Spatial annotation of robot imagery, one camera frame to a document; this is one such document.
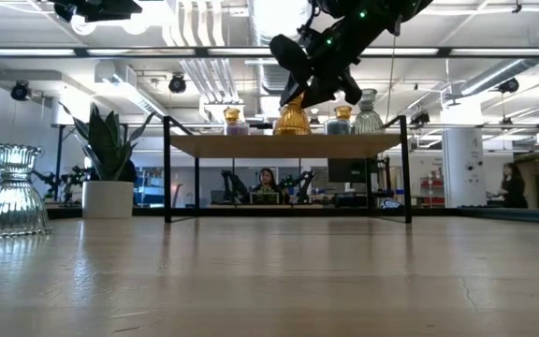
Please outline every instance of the snake plant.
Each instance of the snake plant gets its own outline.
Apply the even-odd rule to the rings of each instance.
[[[76,131],[86,140],[80,142],[82,150],[91,158],[99,179],[118,181],[132,155],[132,150],[137,145],[136,143],[133,145],[132,142],[142,135],[153,114],[149,114],[145,122],[124,140],[120,132],[119,114],[112,111],[104,119],[99,113],[99,108],[93,104],[89,124],[86,124],[74,117],[64,104],[60,105],[72,116]]]

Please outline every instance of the potted plant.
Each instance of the potted plant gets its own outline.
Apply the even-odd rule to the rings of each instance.
[[[66,113],[72,113],[61,104]],[[132,142],[140,137],[153,118],[150,114],[128,139],[120,132],[120,115],[113,111],[104,119],[95,104],[91,107],[89,124],[75,118],[76,131],[85,139],[82,150],[91,159],[98,181],[84,182],[82,186],[82,217],[91,219],[128,218],[132,216],[134,183],[122,182],[127,169]]]

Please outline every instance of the white planter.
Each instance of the white planter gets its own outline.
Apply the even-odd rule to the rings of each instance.
[[[133,190],[133,183],[85,182],[82,186],[82,217],[85,219],[131,217]]]

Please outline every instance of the glass jar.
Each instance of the glass jar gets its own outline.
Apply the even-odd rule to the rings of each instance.
[[[324,126],[326,135],[350,135],[351,134],[351,112],[353,109],[349,106],[340,106],[336,109],[336,118],[327,120]]]
[[[248,135],[249,125],[239,120],[240,110],[228,108],[224,110],[226,117],[226,127],[224,128],[225,135]]]
[[[378,91],[375,89],[364,89],[359,102],[361,112],[357,115],[353,123],[353,134],[355,135],[376,135],[384,134],[384,123],[377,112],[373,110],[375,97]]]
[[[311,127],[305,110],[300,105],[303,95],[293,99],[280,114],[280,119],[274,125],[274,135],[310,135]]]
[[[40,153],[33,146],[0,144],[0,237],[51,232],[43,201],[28,181]]]

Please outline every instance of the woman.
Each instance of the woman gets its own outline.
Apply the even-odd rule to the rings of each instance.
[[[280,190],[270,168],[262,168],[259,171],[259,185],[253,189],[253,193],[277,193],[281,204],[288,203],[289,199],[289,197],[286,198],[287,194]]]
[[[521,172],[515,163],[504,164],[503,182],[499,195],[504,197],[504,207],[507,208],[528,208],[528,201],[523,197],[525,183]]]

